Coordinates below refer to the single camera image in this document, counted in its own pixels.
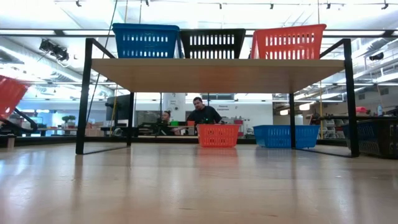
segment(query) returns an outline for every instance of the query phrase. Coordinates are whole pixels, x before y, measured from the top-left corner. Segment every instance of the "orange basket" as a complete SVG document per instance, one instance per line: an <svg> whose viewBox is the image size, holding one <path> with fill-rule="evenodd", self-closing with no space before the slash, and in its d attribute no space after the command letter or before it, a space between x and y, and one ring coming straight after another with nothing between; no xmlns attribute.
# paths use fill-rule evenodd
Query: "orange basket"
<svg viewBox="0 0 398 224"><path fill-rule="evenodd" d="M7 119L25 95L27 85L0 75L0 118Z"/></svg>
<svg viewBox="0 0 398 224"><path fill-rule="evenodd" d="M202 147L234 147L240 125L199 124L198 136Z"/></svg>
<svg viewBox="0 0 398 224"><path fill-rule="evenodd" d="M256 30L253 59L319 59L325 24Z"/></svg>

